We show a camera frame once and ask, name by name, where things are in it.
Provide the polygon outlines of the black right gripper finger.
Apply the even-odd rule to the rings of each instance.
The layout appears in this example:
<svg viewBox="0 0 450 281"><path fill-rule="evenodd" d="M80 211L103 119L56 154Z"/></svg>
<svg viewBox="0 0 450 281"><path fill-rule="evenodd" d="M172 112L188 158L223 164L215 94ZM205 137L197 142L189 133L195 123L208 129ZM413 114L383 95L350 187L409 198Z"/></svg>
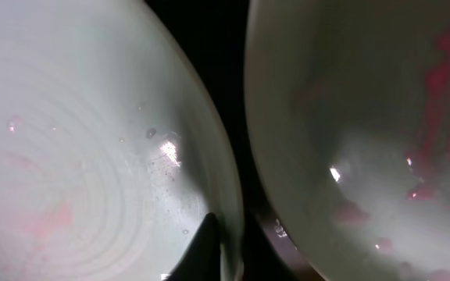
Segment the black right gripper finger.
<svg viewBox="0 0 450 281"><path fill-rule="evenodd" d="M215 214L208 213L166 281L220 281L220 266L219 222Z"/></svg>

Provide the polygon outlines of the pale green plate front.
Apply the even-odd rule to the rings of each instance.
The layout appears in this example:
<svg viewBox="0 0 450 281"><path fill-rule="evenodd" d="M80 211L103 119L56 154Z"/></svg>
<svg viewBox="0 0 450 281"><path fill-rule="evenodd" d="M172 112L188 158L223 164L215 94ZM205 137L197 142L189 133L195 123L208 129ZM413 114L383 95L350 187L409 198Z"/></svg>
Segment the pale green plate front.
<svg viewBox="0 0 450 281"><path fill-rule="evenodd" d="M218 112L143 1L0 1L0 280L162 280L241 185Z"/></svg>

